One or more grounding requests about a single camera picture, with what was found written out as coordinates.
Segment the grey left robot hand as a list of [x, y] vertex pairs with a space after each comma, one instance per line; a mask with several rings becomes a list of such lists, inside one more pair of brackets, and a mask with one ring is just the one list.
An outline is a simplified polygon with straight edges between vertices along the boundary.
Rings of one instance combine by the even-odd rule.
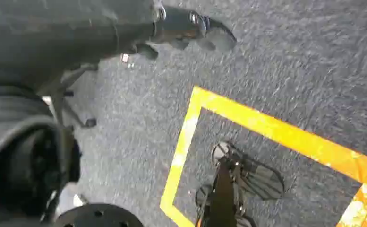
[[149, 42], [236, 45], [221, 21], [157, 0], [0, 0], [0, 86], [39, 91], [80, 64], [119, 54], [155, 59]]

